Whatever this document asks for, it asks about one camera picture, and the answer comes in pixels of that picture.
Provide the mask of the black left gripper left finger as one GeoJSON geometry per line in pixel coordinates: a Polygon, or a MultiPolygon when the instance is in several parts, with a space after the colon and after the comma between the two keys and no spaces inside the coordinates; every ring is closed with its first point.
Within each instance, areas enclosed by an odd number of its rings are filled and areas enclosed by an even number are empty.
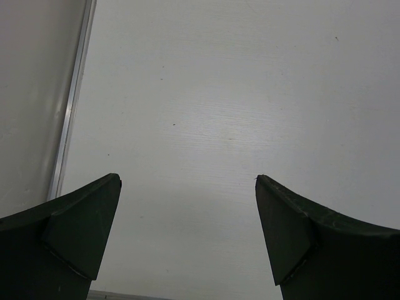
{"type": "Polygon", "coordinates": [[[1,299],[86,299],[121,188],[119,175],[111,173],[1,218],[1,299]]]}

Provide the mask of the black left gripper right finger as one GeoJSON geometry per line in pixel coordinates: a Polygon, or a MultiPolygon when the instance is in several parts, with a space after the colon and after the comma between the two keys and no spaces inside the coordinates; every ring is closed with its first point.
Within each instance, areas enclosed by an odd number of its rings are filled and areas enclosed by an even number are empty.
{"type": "Polygon", "coordinates": [[[302,197],[266,175],[256,202],[284,299],[398,299],[399,231],[302,197]]]}

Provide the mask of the aluminium table edge rail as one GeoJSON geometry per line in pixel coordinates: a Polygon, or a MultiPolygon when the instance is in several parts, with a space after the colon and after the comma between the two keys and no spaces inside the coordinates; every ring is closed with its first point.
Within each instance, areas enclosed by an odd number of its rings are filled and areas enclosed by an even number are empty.
{"type": "Polygon", "coordinates": [[[97,4],[96,0],[89,0],[85,2],[82,26],[79,35],[79,41],[77,44],[74,68],[72,72],[71,84],[66,103],[66,111],[64,115],[64,121],[62,124],[61,137],[59,140],[57,156],[54,164],[54,171],[52,174],[51,183],[49,185],[49,192],[47,195],[48,201],[59,197],[63,186],[63,179],[68,159],[69,145],[71,142],[74,118],[76,115],[76,108],[78,105],[79,94],[83,80],[84,68],[88,53],[88,46],[91,37],[96,4],[97,4]]]}

